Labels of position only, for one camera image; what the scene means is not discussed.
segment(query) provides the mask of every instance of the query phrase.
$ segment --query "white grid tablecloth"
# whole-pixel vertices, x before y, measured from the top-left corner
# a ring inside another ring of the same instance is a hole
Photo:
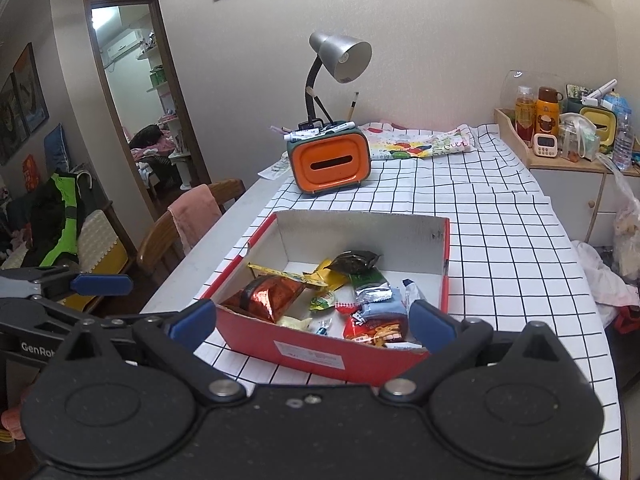
[[[620,478],[620,408],[604,329],[577,255],[548,197],[495,124],[474,129],[479,150],[425,160],[372,161],[357,189],[303,196],[290,177],[194,298],[199,298],[272,212],[357,210],[437,215],[451,220],[449,313],[480,317],[498,330],[546,322],[593,385],[605,412],[589,465]],[[237,379],[256,383],[340,383],[233,352],[216,330],[196,355]]]

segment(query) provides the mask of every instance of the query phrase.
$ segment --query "picture frame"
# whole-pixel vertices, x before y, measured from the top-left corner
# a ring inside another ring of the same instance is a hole
[[[29,131],[15,88],[15,76],[12,73],[0,90],[0,164],[2,166],[29,138]]]
[[[22,116],[29,134],[35,132],[49,119],[49,111],[44,101],[33,44],[24,48],[14,65],[15,93],[20,103]]]

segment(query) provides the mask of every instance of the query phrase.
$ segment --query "blue gripper pad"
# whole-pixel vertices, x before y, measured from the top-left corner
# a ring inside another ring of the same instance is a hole
[[[78,274],[69,286],[80,296],[126,296],[133,281],[126,274]]]
[[[460,330],[459,321],[428,301],[416,300],[409,309],[409,331],[432,354],[451,343]]]
[[[216,329],[216,305],[199,300],[164,322],[169,339],[195,351]]]

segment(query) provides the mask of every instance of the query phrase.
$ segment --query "red shoebox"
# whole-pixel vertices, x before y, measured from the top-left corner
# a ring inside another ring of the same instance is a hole
[[[426,350],[377,348],[341,339],[344,317],[335,309],[329,335],[277,326],[220,306],[254,279],[246,264],[312,272],[347,250],[381,254],[376,267],[392,286],[409,278],[426,299],[447,311],[449,219],[359,211],[287,210],[271,214],[203,294],[218,306],[216,326],[232,350],[297,370],[380,386],[428,356]],[[306,290],[287,311],[305,319],[313,292]]]

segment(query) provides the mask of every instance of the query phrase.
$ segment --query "label on box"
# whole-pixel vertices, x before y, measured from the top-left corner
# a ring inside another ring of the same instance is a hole
[[[290,345],[280,341],[274,341],[274,343],[284,357],[291,357],[301,361],[306,361],[307,363],[344,370],[344,362],[342,361],[342,357],[339,355],[328,354],[327,352],[321,352],[319,350],[311,350],[309,348]]]

